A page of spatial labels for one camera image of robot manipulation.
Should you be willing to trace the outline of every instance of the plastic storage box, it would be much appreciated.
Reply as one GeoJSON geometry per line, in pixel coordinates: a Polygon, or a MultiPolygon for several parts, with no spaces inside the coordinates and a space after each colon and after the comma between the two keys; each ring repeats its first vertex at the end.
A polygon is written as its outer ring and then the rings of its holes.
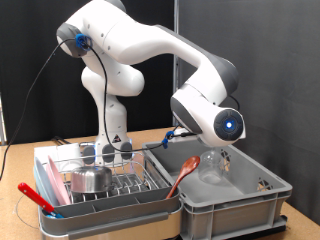
{"type": "MultiPolygon", "coordinates": [[[[153,147],[159,142],[143,144],[153,147]]],[[[145,151],[145,168],[154,168],[171,184],[190,156],[210,150],[194,138],[145,151]]],[[[197,170],[179,185],[184,202],[180,235],[186,239],[227,239],[286,225],[280,215],[292,186],[233,146],[218,149],[224,159],[222,181],[202,182],[197,170]]]]}

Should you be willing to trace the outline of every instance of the black wall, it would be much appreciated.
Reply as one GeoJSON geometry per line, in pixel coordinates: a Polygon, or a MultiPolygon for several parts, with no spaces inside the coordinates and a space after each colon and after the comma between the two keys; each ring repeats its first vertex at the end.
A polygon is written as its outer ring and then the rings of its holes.
{"type": "MultiPolygon", "coordinates": [[[[316,0],[183,0],[179,13],[182,36],[239,71],[247,138],[236,147],[290,183],[288,203],[318,224],[319,13],[316,0]]],[[[182,83],[193,69],[180,70],[182,83]]]]}
{"type": "MultiPolygon", "coordinates": [[[[8,140],[20,119],[29,87],[57,45],[56,30],[88,0],[3,0],[0,3],[0,90],[8,140]]],[[[124,0],[127,13],[144,24],[173,29],[171,0],[124,0]]],[[[119,98],[128,110],[128,131],[171,126],[173,57],[163,55],[134,67],[145,77],[138,97],[119,98]]],[[[82,86],[81,59],[59,49],[41,74],[29,99],[15,143],[91,136],[98,116],[82,86]]]]}

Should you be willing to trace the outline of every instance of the metal pot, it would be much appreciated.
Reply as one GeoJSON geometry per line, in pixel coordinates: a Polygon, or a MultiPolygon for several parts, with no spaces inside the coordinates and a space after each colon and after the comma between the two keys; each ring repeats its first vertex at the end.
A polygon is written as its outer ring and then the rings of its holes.
{"type": "Polygon", "coordinates": [[[79,167],[71,174],[71,191],[98,193],[112,190],[112,171],[101,166],[79,167]]]}

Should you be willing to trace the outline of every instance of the wooden table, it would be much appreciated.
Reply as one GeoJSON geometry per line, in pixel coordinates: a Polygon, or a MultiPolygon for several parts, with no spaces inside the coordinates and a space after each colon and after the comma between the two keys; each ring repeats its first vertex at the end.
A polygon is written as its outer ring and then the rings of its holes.
{"type": "MultiPolygon", "coordinates": [[[[133,139],[133,148],[141,147],[143,142],[159,141],[169,129],[156,129],[141,132],[131,132],[128,136],[133,139]]],[[[94,141],[95,137],[68,139],[70,142],[94,141]]],[[[35,147],[53,146],[54,143],[37,142],[17,144],[11,146],[4,177],[0,182],[0,239],[24,239],[38,240],[38,229],[31,228],[22,223],[15,212],[15,206],[22,196],[17,186],[25,182],[35,186],[33,178],[33,153],[35,147]]],[[[2,162],[6,147],[0,147],[0,159],[2,162]]],[[[260,240],[301,240],[320,239],[320,227],[302,213],[284,203],[281,214],[288,217],[287,231],[277,233],[260,240]]],[[[20,217],[31,226],[38,227],[37,206],[28,198],[24,197],[19,204],[20,217]]]]}

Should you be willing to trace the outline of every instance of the glass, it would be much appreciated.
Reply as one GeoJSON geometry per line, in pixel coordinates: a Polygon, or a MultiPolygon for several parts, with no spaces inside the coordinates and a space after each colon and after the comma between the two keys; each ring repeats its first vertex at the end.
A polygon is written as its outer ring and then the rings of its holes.
{"type": "Polygon", "coordinates": [[[208,184],[217,184],[222,179],[224,161],[221,153],[215,148],[200,156],[198,175],[201,181],[208,184]]]}

